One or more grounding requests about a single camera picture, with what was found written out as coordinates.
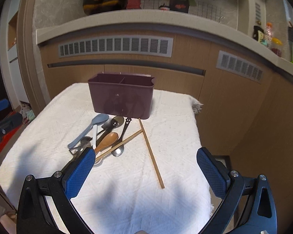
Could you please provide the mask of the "white ceramic spoon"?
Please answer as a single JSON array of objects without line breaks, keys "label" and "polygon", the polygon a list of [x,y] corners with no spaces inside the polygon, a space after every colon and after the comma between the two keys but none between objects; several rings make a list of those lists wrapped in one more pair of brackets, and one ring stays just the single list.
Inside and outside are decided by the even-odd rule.
[{"label": "white ceramic spoon", "polygon": [[[94,125],[92,128],[92,148],[95,149],[96,148],[96,141],[97,141],[97,130],[98,130],[98,126]],[[94,167],[98,167],[101,166],[103,162],[103,159],[100,159],[99,161],[96,161],[94,163]]]}]

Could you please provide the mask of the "small dark metal spoon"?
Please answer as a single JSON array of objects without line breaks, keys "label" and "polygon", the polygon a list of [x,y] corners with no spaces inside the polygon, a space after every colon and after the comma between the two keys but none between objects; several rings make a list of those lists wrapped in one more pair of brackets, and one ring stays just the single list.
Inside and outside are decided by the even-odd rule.
[{"label": "small dark metal spoon", "polygon": [[69,149],[69,152],[72,155],[71,161],[75,161],[86,148],[91,147],[91,141],[92,137],[85,136],[81,139],[78,146]]}]

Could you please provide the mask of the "smiley handle black spoon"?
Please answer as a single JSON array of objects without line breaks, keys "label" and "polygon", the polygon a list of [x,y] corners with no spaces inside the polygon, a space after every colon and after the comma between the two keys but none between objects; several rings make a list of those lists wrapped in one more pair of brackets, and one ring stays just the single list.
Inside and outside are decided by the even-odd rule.
[{"label": "smiley handle black spoon", "polygon": [[[117,144],[119,144],[120,142],[123,141],[124,134],[125,134],[128,126],[129,126],[131,120],[132,120],[131,118],[127,117],[127,119],[125,121],[124,128],[123,128],[122,133],[120,135],[120,138],[112,145],[112,147],[114,147],[115,145],[117,145]],[[123,151],[124,151],[124,146],[121,145],[120,147],[118,147],[117,149],[115,149],[114,151],[112,151],[112,155],[114,157],[119,157],[119,156],[122,155]]]}]

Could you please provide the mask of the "brown wooden spoon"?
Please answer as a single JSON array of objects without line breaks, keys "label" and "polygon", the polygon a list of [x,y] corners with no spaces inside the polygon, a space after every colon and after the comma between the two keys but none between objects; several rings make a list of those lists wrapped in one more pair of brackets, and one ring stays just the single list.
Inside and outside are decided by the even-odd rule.
[{"label": "brown wooden spoon", "polygon": [[108,147],[112,146],[117,140],[118,140],[118,133],[116,133],[116,132],[109,133],[108,135],[106,135],[102,139],[102,141],[95,148],[95,153],[99,154],[99,152],[101,152],[104,149],[107,149]]}]

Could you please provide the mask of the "light blue plastic spoon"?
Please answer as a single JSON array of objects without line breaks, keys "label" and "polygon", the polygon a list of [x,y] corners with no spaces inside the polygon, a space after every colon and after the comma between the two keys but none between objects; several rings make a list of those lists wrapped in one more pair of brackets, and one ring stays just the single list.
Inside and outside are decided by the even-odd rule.
[{"label": "light blue plastic spoon", "polygon": [[92,121],[90,122],[90,124],[86,127],[86,129],[84,129],[80,135],[78,135],[72,142],[70,142],[67,147],[68,149],[72,149],[74,148],[74,146],[77,145],[78,142],[81,141],[81,139],[86,136],[93,128],[93,126],[95,125],[100,125],[103,124],[105,121],[107,121],[109,119],[109,115],[104,114],[104,113],[100,113],[98,115],[96,115]]}]

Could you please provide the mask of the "long wooden chopstick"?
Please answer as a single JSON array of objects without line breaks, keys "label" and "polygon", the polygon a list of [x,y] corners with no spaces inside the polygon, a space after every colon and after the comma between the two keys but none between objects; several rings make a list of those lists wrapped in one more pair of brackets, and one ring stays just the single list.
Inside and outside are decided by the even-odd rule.
[{"label": "long wooden chopstick", "polygon": [[145,128],[144,128],[144,126],[143,126],[143,123],[142,123],[142,121],[141,121],[140,118],[138,119],[138,121],[139,121],[140,127],[141,127],[141,129],[142,129],[143,137],[144,137],[144,140],[145,140],[145,142],[146,142],[147,149],[148,149],[148,152],[149,152],[149,155],[150,155],[150,158],[151,158],[151,161],[152,161],[152,164],[153,164],[153,167],[154,167],[155,173],[156,173],[156,175],[157,175],[157,178],[158,178],[158,181],[159,181],[160,187],[161,187],[162,189],[164,189],[164,188],[165,188],[165,186],[164,186],[164,182],[163,182],[162,176],[161,176],[161,174],[160,174],[160,171],[159,171],[159,168],[158,168],[157,162],[156,162],[156,160],[155,160],[155,156],[154,156],[154,154],[153,154],[153,151],[152,151],[152,148],[151,148],[151,145],[150,145],[149,139],[148,139],[148,137],[147,137],[146,130],[145,130]]}]

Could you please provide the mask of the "dark translucent plastic spoon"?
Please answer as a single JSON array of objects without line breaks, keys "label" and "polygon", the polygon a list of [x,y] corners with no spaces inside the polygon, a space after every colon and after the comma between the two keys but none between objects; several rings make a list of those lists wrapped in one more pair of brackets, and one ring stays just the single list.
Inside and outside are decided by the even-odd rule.
[{"label": "dark translucent plastic spoon", "polygon": [[124,117],[123,116],[115,116],[115,117],[113,117],[112,120],[111,120],[111,126],[107,130],[107,135],[110,132],[112,132],[112,130],[114,130],[115,128],[118,128],[121,125],[123,125],[123,123],[124,123]]}]

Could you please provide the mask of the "black shovel shaped spoon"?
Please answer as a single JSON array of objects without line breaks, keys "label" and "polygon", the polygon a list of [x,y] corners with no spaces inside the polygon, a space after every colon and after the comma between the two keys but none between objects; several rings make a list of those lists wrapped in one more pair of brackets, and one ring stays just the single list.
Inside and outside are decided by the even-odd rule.
[{"label": "black shovel shaped spoon", "polygon": [[97,133],[97,138],[96,138],[96,144],[95,146],[98,146],[99,143],[103,140],[103,138],[107,135],[107,130],[111,126],[111,118],[109,118],[101,127],[101,131]]}]

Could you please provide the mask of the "white textured table cloth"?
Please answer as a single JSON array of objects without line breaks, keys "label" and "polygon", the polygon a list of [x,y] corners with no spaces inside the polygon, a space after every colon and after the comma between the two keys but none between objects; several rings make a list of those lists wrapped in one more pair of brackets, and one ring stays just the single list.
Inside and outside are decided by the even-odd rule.
[{"label": "white textured table cloth", "polygon": [[[72,203],[95,233],[198,233],[210,219],[210,187],[196,160],[201,147],[190,95],[155,90],[141,120],[165,188],[160,187],[143,134],[119,157],[93,167]],[[21,133],[0,166],[0,185],[15,206],[29,174],[48,177],[72,158],[67,145],[95,117],[89,87],[59,93]],[[125,137],[140,130],[133,119]]]}]

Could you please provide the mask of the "maroon plastic utensil holder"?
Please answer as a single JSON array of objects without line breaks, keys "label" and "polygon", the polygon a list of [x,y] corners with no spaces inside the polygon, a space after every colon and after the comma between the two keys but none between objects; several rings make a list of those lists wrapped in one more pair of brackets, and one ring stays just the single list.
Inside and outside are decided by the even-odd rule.
[{"label": "maroon plastic utensil holder", "polygon": [[94,111],[148,119],[155,77],[146,74],[98,73],[88,80]]}]

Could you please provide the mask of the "small grey vent grille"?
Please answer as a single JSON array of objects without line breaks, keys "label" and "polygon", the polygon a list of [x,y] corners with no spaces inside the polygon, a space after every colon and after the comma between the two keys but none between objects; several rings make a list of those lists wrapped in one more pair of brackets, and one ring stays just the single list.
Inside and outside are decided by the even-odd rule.
[{"label": "small grey vent grille", "polygon": [[216,67],[257,83],[261,83],[264,74],[259,66],[224,51],[219,51]]}]

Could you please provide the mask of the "long grey vent grille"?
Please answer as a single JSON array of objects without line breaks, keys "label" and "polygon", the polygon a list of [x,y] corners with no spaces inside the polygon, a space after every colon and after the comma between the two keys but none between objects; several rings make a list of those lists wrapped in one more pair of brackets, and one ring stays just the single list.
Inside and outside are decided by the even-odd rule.
[{"label": "long grey vent grille", "polygon": [[170,58],[173,38],[151,35],[100,36],[58,45],[60,58],[91,54],[140,54]]}]

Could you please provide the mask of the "yellow lid chili jar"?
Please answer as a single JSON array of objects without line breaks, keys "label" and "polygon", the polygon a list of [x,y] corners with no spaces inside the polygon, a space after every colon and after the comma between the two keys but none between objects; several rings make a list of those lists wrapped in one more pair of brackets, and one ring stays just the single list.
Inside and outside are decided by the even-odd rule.
[{"label": "yellow lid chili jar", "polygon": [[273,37],[271,40],[271,47],[270,49],[274,52],[278,57],[282,56],[282,46],[283,43],[278,38]]}]

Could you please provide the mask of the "dark soy sauce bottle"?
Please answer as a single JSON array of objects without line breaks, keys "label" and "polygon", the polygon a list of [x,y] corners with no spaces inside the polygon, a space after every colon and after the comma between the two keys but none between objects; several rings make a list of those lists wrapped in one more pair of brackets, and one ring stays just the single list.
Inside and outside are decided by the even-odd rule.
[{"label": "dark soy sauce bottle", "polygon": [[265,32],[263,28],[261,27],[260,20],[257,20],[256,24],[254,25],[253,39],[255,39],[259,43],[262,43],[262,41],[265,39]]}]

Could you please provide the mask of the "orange cap clear bottle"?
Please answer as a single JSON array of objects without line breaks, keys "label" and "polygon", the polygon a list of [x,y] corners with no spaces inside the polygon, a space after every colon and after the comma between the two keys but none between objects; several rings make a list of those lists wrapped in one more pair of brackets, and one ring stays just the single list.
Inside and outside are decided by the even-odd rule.
[{"label": "orange cap clear bottle", "polygon": [[267,42],[267,46],[269,47],[272,43],[273,32],[272,32],[272,23],[267,22],[265,28],[265,40]]}]

